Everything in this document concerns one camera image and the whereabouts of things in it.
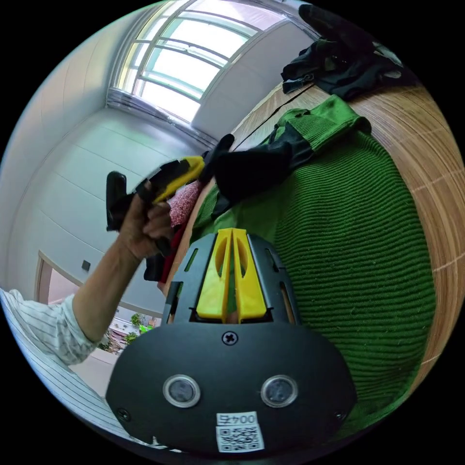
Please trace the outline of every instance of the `red cloth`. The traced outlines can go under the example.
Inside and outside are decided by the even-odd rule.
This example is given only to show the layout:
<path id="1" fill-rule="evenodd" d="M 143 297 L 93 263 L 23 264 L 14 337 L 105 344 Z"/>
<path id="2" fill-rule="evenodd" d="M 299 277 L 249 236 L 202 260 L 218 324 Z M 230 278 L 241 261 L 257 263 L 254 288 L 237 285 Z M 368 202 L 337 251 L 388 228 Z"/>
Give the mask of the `red cloth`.
<path id="1" fill-rule="evenodd" d="M 186 230 L 187 220 L 185 223 L 179 228 L 179 230 L 174 235 L 173 239 L 171 240 L 171 250 L 173 253 L 169 257 L 165 257 L 165 264 L 163 265 L 163 273 L 161 275 L 160 282 L 166 283 L 168 279 L 168 275 L 170 274 L 171 267 L 173 266 L 174 257 L 176 256 L 176 252 L 178 250 L 179 244 L 181 243 L 181 239 L 183 238 L 184 231 Z"/>
<path id="2" fill-rule="evenodd" d="M 163 272 L 159 282 L 166 283 L 168 274 L 170 273 L 171 267 L 174 262 L 174 257 L 178 250 L 179 244 L 183 237 L 184 231 L 186 230 L 187 222 L 189 221 L 190 214 L 194 209 L 195 203 L 199 198 L 200 192 L 203 185 L 200 181 L 194 181 L 180 188 L 171 199 L 168 200 L 171 211 L 171 227 L 181 226 L 174 235 L 171 241 L 172 254 L 169 257 L 165 257 Z"/>

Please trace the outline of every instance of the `person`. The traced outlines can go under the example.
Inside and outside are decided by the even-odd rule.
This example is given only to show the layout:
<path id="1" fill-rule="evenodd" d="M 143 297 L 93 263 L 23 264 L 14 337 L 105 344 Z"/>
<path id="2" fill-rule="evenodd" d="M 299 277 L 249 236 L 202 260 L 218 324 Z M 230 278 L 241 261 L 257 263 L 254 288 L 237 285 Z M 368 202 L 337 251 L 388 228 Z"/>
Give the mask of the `person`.
<path id="1" fill-rule="evenodd" d="M 18 346 L 48 390 L 85 422 L 139 443 L 121 427 L 105 399 L 69 366 L 83 362 L 104 338 L 142 260 L 158 252 L 155 239 L 171 237 L 168 204 L 156 205 L 147 217 L 136 194 L 117 239 L 94 272 L 75 295 L 58 305 L 25 301 L 16 290 L 0 289 L 1 304 Z M 152 447 L 165 449 L 156 441 Z"/>

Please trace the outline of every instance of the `label sticker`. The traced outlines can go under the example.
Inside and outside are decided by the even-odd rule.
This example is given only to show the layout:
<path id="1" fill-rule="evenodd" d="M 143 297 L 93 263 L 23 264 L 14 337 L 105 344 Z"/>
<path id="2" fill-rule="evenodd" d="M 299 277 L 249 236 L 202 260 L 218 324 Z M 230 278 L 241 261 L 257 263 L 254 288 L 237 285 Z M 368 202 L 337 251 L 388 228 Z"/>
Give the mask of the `label sticker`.
<path id="1" fill-rule="evenodd" d="M 257 412 L 217 413 L 217 444 L 218 450 L 226 453 L 263 450 Z"/>

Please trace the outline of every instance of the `green blanket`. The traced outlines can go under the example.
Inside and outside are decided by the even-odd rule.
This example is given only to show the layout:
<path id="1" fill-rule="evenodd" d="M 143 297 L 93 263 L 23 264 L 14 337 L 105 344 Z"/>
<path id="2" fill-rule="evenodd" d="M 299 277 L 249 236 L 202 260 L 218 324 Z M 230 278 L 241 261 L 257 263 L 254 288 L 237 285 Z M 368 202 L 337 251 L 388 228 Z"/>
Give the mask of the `green blanket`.
<path id="1" fill-rule="evenodd" d="M 337 96 L 296 117 L 303 111 L 282 116 L 277 138 L 289 122 L 315 158 L 212 221 L 214 187 L 191 240 L 237 227 L 275 245 L 303 324 L 339 348 L 355 382 L 358 402 L 344 437 L 406 398 L 435 311 L 434 282 L 415 203 L 368 120 Z"/>

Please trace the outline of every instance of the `striped shirt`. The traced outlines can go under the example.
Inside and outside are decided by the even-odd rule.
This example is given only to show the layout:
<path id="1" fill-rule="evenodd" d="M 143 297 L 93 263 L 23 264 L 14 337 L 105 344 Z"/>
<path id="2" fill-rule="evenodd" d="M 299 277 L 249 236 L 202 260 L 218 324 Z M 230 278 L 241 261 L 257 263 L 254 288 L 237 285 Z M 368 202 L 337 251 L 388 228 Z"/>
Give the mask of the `striped shirt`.
<path id="1" fill-rule="evenodd" d="M 0 289 L 0 301 L 21 352 L 47 389 L 67 409 L 116 436 L 147 447 L 166 449 L 155 438 L 149 446 L 131 437 L 105 399 L 69 368 L 83 362 L 98 345 L 88 340 L 79 327 L 73 312 L 73 297 L 49 306 L 25 301 L 16 290 Z"/>

